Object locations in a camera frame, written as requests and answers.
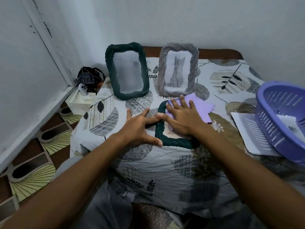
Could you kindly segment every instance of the bedsheet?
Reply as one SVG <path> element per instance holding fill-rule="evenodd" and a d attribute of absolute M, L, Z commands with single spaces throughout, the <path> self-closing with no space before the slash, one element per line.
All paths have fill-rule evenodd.
<path fill-rule="evenodd" d="M 88 112 L 71 134 L 70 156 L 84 155 L 118 132 L 126 121 L 126 108 L 133 115 L 150 107 L 148 117 L 168 100 L 157 90 L 159 58 L 147 58 L 150 89 L 141 98 L 121 101 L 113 95 L 106 79 Z M 196 96 L 216 107 L 210 113 L 211 127 L 246 151 L 230 112 L 253 113 L 255 93 L 264 81 L 244 60 L 198 60 Z M 155 135 L 155 126 L 147 133 Z M 176 137 L 165 127 L 164 133 Z M 301 192 L 305 171 L 282 157 L 254 156 L 272 172 Z M 245 205 L 239 198 L 220 164 L 204 146 L 187 149 L 162 148 L 150 144 L 125 148 L 109 169 L 112 185 L 121 193 L 132 193 L 135 202 L 158 205 L 173 212 L 193 212 L 213 218 L 240 211 Z"/>

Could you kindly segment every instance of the slotted basket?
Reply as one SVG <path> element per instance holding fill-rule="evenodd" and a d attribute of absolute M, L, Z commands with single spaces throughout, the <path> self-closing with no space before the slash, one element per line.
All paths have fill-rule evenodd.
<path fill-rule="evenodd" d="M 266 82 L 259 88 L 256 100 L 256 122 L 266 139 L 281 155 L 305 166 L 305 143 L 277 117 L 296 117 L 305 134 L 305 89 L 284 82 Z"/>

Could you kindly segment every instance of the dark green picture frame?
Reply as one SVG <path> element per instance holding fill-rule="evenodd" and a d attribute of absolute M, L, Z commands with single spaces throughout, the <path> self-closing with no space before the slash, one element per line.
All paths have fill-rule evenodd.
<path fill-rule="evenodd" d="M 168 100 L 163 101 L 160 104 L 160 106 L 158 108 L 158 112 L 165 113 L 167 102 L 168 102 Z M 177 147 L 182 147 L 182 148 L 187 148 L 187 149 L 195 149 L 200 145 L 199 141 L 194 137 L 192 137 L 191 140 L 187 140 L 184 138 L 178 138 L 178 139 L 169 138 L 163 134 L 164 129 L 165 129 L 164 121 L 161 120 L 156 125 L 155 137 L 162 140 L 164 146 L 177 146 Z"/>
<path fill-rule="evenodd" d="M 132 93 L 122 93 L 120 92 L 120 84 L 116 76 L 116 68 L 113 62 L 113 55 L 116 52 L 125 52 L 125 51 L 135 51 L 139 54 L 139 61 L 141 63 L 142 79 L 143 79 L 143 89 L 142 91 L 136 91 Z M 129 100 L 132 98 L 143 97 L 149 90 L 149 78 L 148 78 L 148 69 L 146 63 L 146 56 L 141 44 L 132 42 L 129 44 L 111 44 L 108 46 L 105 53 L 106 65 L 109 71 L 110 82 L 113 88 L 114 95 L 120 100 Z"/>

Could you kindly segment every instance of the lavender cleaning cloth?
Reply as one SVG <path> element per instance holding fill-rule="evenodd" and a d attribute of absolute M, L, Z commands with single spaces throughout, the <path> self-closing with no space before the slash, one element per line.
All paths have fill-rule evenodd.
<path fill-rule="evenodd" d="M 210 104 L 206 101 L 203 101 L 202 99 L 200 99 L 199 97 L 196 96 L 195 93 L 189 94 L 187 96 L 184 97 L 186 104 L 189 106 L 189 101 L 192 100 L 195 104 L 195 107 L 197 109 L 197 112 L 199 113 L 201 119 L 205 122 L 205 123 L 211 123 L 211 118 L 209 117 L 209 113 L 211 111 L 213 111 L 213 109 L 215 108 L 215 104 Z M 181 102 L 180 99 L 175 99 L 177 104 L 179 104 L 181 106 Z M 171 118 L 174 119 L 174 116 L 169 113 L 167 110 L 165 111 L 165 113 L 167 115 L 169 115 Z"/>

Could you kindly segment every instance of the forearm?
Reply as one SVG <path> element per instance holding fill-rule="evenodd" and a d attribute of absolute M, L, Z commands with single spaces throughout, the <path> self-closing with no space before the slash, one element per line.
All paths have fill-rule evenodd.
<path fill-rule="evenodd" d="M 125 143 L 120 135 L 110 136 L 102 145 L 37 193 L 3 228 L 54 229 L 70 222 L 116 154 L 124 149 Z"/>
<path fill-rule="evenodd" d="M 251 210 L 274 228 L 303 228 L 305 198 L 234 146 L 209 125 L 194 136 L 222 163 L 228 179 Z"/>

